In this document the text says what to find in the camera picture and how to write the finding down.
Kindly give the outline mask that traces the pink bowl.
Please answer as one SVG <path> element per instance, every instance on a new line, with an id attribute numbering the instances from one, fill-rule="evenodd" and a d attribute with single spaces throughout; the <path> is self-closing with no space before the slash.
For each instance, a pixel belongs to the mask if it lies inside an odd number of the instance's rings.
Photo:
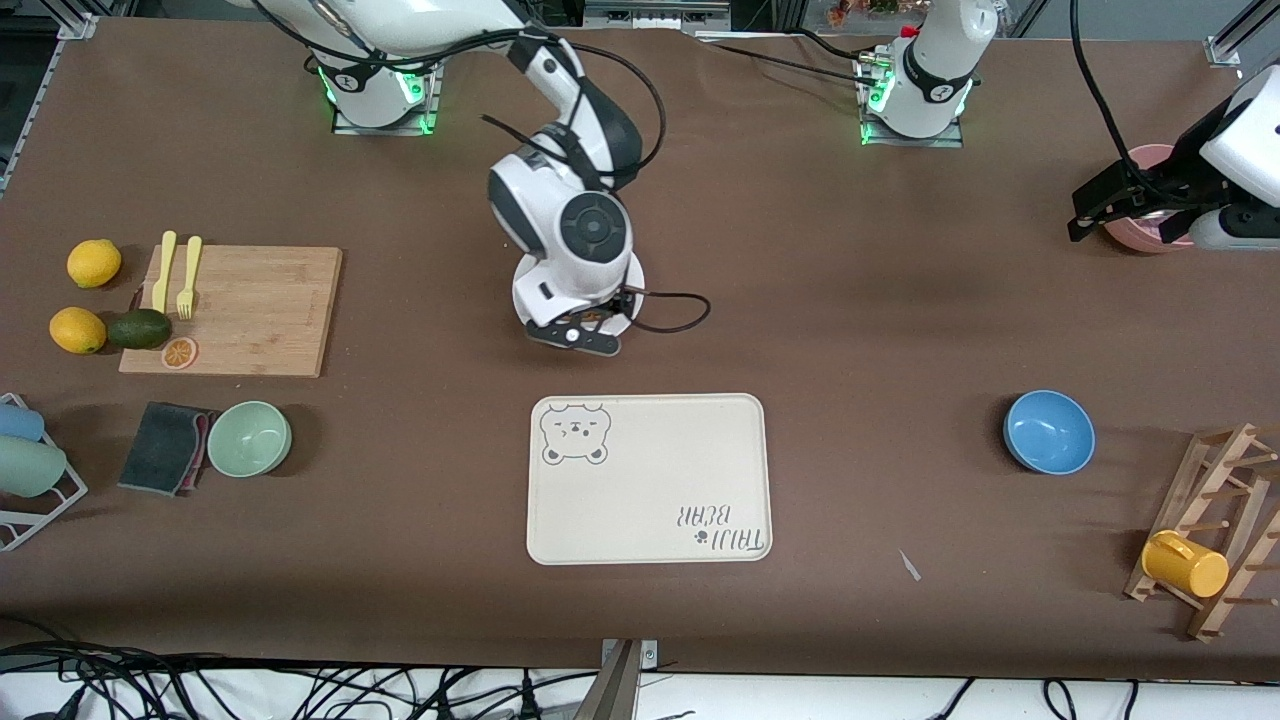
<path id="1" fill-rule="evenodd" d="M 1172 152 L 1172 145 L 1147 143 L 1129 151 L 1132 160 L 1140 169 L 1149 169 L 1166 160 Z M 1187 234 L 1165 243 L 1160 227 L 1171 217 L 1169 211 L 1156 213 L 1137 219 L 1120 219 L 1110 222 L 1103 228 L 1112 241 L 1133 251 L 1143 254 L 1165 254 L 1184 249 L 1194 249 L 1196 245 Z"/>

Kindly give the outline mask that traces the cream bear print tray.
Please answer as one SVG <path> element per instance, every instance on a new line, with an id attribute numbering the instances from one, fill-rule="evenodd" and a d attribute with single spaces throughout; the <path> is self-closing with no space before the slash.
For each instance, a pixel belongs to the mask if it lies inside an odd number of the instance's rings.
<path id="1" fill-rule="evenodd" d="M 543 566 L 754 562 L 772 550 L 753 395 L 545 397 L 527 469 L 526 551 Z"/>

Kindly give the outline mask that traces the blue bowl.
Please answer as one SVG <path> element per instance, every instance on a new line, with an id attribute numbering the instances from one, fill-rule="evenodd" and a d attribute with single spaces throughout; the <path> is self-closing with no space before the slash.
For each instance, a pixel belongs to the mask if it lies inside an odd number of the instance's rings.
<path id="1" fill-rule="evenodd" d="M 1088 413 L 1055 389 L 1033 389 L 1015 398 L 1001 428 L 1009 454 L 1030 471 L 1065 477 L 1094 456 L 1097 438 Z"/>

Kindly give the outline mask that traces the wooden mug rack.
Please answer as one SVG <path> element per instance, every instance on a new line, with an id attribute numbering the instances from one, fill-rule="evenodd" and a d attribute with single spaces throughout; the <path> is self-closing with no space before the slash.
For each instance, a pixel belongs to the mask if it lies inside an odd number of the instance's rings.
<path id="1" fill-rule="evenodd" d="M 1140 552 L 1152 536 L 1175 530 L 1219 551 L 1231 569 L 1215 596 L 1196 598 L 1147 577 Z M 1280 423 L 1243 423 L 1192 436 L 1124 593 L 1134 601 L 1170 596 L 1190 611 L 1187 637 L 1222 637 L 1238 609 L 1280 609 Z"/>

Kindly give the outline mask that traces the wooden cutting board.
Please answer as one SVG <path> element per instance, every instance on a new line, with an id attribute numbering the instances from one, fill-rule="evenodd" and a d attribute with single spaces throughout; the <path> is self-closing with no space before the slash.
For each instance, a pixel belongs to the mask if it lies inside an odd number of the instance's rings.
<path id="1" fill-rule="evenodd" d="M 206 243 L 191 319 L 173 334 L 196 345 L 186 366 L 160 350 L 125 350 L 123 374 L 317 378 L 321 374 L 343 252 L 335 247 Z"/>

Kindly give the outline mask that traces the light green bowl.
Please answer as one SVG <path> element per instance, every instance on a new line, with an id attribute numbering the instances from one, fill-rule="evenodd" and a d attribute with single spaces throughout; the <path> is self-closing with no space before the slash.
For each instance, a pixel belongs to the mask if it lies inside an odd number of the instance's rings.
<path id="1" fill-rule="evenodd" d="M 259 477 L 283 462 L 292 439 L 291 423 L 280 409 L 264 401 L 244 401 L 214 421 L 207 459 L 225 477 Z"/>

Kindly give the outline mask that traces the yellow mug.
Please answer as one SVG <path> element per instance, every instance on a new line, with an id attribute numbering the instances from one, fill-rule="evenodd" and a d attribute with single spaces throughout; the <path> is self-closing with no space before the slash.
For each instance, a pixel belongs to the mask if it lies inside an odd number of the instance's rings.
<path id="1" fill-rule="evenodd" d="M 1222 553 L 1175 530 L 1161 530 L 1147 539 L 1139 565 L 1147 577 L 1196 598 L 1217 594 L 1231 569 Z"/>

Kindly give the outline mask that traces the yellow plastic fork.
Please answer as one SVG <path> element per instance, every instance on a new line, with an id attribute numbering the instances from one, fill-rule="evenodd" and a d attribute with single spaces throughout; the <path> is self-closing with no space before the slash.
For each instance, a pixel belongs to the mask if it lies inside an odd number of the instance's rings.
<path id="1" fill-rule="evenodd" d="M 195 314 L 196 284 L 202 251 L 204 238 L 192 234 L 186 245 L 186 283 L 175 297 L 175 309 L 183 322 L 191 320 Z"/>

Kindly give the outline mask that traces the yellow plastic knife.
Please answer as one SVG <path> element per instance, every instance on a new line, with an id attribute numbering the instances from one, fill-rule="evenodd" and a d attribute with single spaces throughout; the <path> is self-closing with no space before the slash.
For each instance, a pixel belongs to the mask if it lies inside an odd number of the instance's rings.
<path id="1" fill-rule="evenodd" d="M 166 314 L 172 264 L 175 252 L 177 252 L 177 232 L 165 231 L 163 233 L 159 250 L 157 277 L 151 290 L 151 309 L 163 315 Z"/>

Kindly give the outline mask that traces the dark green avocado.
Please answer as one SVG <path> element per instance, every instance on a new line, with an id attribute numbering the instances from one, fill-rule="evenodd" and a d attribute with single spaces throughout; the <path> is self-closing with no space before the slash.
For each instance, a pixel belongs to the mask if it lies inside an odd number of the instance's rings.
<path id="1" fill-rule="evenodd" d="M 108 342 L 125 350 L 160 348 L 172 338 L 172 333 L 170 318 L 151 307 L 123 313 L 108 324 Z"/>

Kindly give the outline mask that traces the dark grey folded cloth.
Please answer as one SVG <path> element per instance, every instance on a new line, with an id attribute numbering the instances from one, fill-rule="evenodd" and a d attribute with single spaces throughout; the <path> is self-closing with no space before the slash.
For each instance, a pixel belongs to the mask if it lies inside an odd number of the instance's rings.
<path id="1" fill-rule="evenodd" d="M 116 484 L 166 497 L 188 493 L 197 486 L 216 419 L 214 410 L 147 404 Z"/>

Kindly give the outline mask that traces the yellow lemon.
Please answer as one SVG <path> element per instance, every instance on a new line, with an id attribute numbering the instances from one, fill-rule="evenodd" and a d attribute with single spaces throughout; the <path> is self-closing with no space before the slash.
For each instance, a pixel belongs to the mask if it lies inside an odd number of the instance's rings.
<path id="1" fill-rule="evenodd" d="M 106 324 L 83 307 L 64 307 L 55 313 L 47 331 L 52 341 L 69 354 L 96 354 L 108 343 Z"/>
<path id="2" fill-rule="evenodd" d="M 110 240 L 86 240 L 67 256 L 65 269 L 70 279 L 83 290 L 105 286 L 122 269 L 122 252 Z"/>

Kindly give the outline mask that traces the pale green cup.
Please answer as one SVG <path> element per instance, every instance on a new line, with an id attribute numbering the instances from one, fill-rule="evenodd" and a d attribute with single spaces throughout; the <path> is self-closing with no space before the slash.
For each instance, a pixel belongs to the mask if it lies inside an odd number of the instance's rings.
<path id="1" fill-rule="evenodd" d="M 67 470 L 67 455 L 58 447 L 24 438 L 0 436 L 0 492 L 35 498 L 52 489 Z"/>

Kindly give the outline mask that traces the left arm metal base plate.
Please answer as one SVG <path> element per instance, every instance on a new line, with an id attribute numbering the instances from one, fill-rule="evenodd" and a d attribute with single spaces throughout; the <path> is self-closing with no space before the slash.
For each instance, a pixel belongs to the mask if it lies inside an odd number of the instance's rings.
<path id="1" fill-rule="evenodd" d="M 861 51 L 852 60 L 858 88 L 861 145 L 960 149 L 960 115 L 974 77 L 942 82 L 932 76 L 919 86 L 902 69 L 909 64 L 891 44 Z"/>

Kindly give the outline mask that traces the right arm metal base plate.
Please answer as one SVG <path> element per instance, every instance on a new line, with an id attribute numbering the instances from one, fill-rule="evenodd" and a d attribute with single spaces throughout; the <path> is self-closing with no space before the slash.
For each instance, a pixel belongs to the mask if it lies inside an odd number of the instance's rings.
<path id="1" fill-rule="evenodd" d="M 431 135 L 439 110 L 444 63 L 406 68 L 349 61 L 314 53 L 337 135 L 417 137 Z"/>

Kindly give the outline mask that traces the metal table edge bracket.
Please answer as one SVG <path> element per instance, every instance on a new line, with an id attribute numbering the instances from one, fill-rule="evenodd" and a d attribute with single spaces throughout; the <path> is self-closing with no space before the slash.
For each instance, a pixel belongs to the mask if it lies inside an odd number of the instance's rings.
<path id="1" fill-rule="evenodd" d="M 590 720 L 634 720 L 641 675 L 658 667 L 658 639 L 605 639 L 602 669 L 591 684 Z"/>

